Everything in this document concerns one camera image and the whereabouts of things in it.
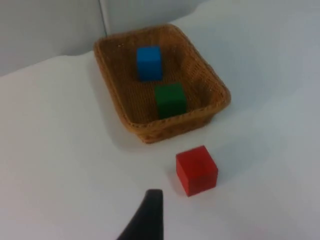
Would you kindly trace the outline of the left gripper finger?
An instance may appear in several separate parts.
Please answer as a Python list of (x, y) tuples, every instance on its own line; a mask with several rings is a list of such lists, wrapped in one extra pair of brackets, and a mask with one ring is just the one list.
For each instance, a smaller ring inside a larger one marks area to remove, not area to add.
[(161, 189), (149, 189), (118, 237), (119, 240), (163, 240), (164, 196)]

